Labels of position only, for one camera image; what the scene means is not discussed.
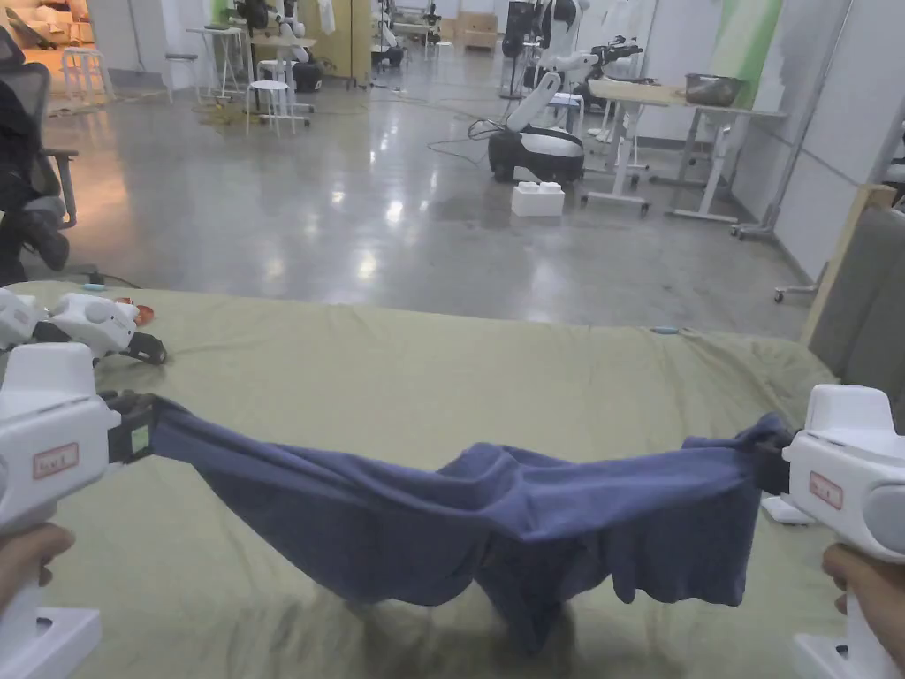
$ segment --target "wooden frame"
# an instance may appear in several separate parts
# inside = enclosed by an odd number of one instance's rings
[[[842,266],[843,258],[848,252],[849,245],[852,243],[855,227],[858,225],[861,215],[868,207],[890,208],[895,200],[896,190],[889,186],[876,184],[865,184],[858,187],[858,193],[855,194],[852,208],[849,210],[848,219],[845,221],[845,227],[839,236],[836,244],[836,251],[833,258],[826,264],[824,270],[824,278],[817,290],[814,303],[811,305],[811,311],[805,322],[805,329],[802,331],[801,342],[805,346],[810,346],[811,340],[814,338],[814,332],[817,323],[824,313],[826,301],[829,299],[830,291],[836,283],[839,275],[839,268]]]

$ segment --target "storage box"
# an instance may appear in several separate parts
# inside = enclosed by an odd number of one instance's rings
[[[497,45],[497,15],[484,12],[459,12],[456,38],[465,47],[492,50]]]
[[[560,217],[565,202],[556,182],[519,182],[512,189],[512,212],[519,217]]]

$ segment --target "bed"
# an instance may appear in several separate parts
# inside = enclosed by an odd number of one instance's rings
[[[76,286],[15,287],[45,303]],[[574,461],[733,435],[774,410],[803,423],[833,375],[800,344],[476,320],[355,306],[159,291],[155,368],[102,361],[99,387],[153,391],[282,443],[433,469],[478,441]],[[316,521],[317,517],[302,520]],[[149,458],[64,501],[75,548],[49,605],[96,607],[104,638],[79,676],[793,676],[794,633],[841,633],[819,569],[832,535],[762,516],[741,607],[662,605],[611,587],[573,599],[537,657],[520,655],[476,587],[436,608],[347,606],[298,572],[195,470]]]

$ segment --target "desk top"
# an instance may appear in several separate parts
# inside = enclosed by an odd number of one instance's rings
[[[314,38],[288,38],[285,35],[268,35],[255,33],[252,44],[259,47],[312,47],[317,44]]]
[[[428,24],[403,24],[401,22],[393,23],[393,30],[401,33],[430,33],[434,26]]]
[[[587,85],[595,97],[613,101],[635,101],[650,106],[688,106],[704,111],[737,113],[765,118],[784,118],[786,116],[782,111],[776,110],[732,109],[725,106],[691,104],[685,100],[685,88],[671,85],[642,85],[637,82],[610,80],[589,80]]]
[[[242,32],[238,26],[225,26],[223,28],[186,28],[187,33],[201,33],[204,35],[236,35]]]

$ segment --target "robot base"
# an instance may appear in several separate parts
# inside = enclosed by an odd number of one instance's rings
[[[499,182],[515,180],[523,167],[538,181],[571,184],[581,178],[585,149],[581,139],[561,129],[532,128],[521,132],[504,129],[491,135],[487,159]]]
[[[0,657],[0,679],[62,679],[100,642],[100,612],[38,608],[37,634],[12,655]]]
[[[900,679],[888,656],[878,664],[873,658],[858,665],[851,653],[851,643],[845,639],[795,635],[795,670],[802,679]]]
[[[382,51],[371,52],[371,65],[377,66],[384,59],[388,59],[390,66],[396,67],[402,63],[403,57],[405,57],[405,51],[402,47],[389,47],[385,45]]]

